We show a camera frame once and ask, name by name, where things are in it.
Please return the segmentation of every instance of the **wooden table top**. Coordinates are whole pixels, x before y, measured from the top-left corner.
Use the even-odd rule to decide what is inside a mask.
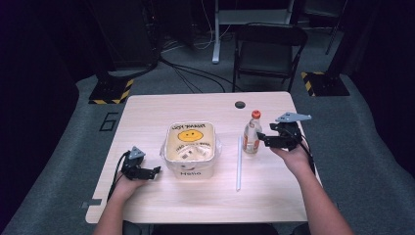
[[[235,103],[245,102],[243,109]],[[282,159],[260,143],[254,156],[243,153],[241,190],[236,191],[238,138],[253,110],[261,111],[263,133],[276,135],[269,123],[296,113],[287,92],[131,96],[109,150],[86,221],[97,223],[120,156],[133,146],[146,153],[141,167],[161,166],[155,180],[127,202],[124,219],[136,223],[247,223],[307,221],[300,187]],[[161,145],[175,122],[208,121],[214,125],[221,154],[210,179],[177,179],[160,157]]]

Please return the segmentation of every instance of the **orange bottle cap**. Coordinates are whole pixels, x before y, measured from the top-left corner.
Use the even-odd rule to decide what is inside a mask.
[[[255,119],[259,119],[260,118],[260,111],[259,110],[254,110],[253,111],[253,118],[255,118]]]

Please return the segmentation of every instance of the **white container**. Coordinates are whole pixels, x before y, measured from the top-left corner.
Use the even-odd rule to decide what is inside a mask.
[[[210,122],[177,122],[167,132],[161,157],[176,178],[207,179],[213,176],[218,150]]]

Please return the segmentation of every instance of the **person's arm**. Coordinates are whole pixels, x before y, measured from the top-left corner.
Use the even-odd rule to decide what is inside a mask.
[[[284,160],[287,168],[299,182],[311,234],[353,234],[311,171],[305,150],[297,145],[290,152],[276,148],[271,148],[271,151]]]
[[[147,182],[147,180],[129,180],[121,173],[118,174],[117,178],[118,182],[95,227],[94,235],[121,235],[124,205],[135,190]]]

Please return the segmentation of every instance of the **human hand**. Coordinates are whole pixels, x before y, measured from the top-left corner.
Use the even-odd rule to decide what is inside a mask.
[[[116,175],[116,179],[117,182],[112,194],[112,198],[123,200],[124,202],[134,194],[137,188],[141,187],[147,182],[147,180],[143,179],[131,180],[120,171]]]
[[[305,141],[302,141],[302,145],[307,148]],[[270,148],[270,150],[284,160],[287,168],[295,176],[299,173],[311,170],[308,162],[308,154],[300,144],[298,144],[296,148],[291,151],[285,151],[278,148]]]

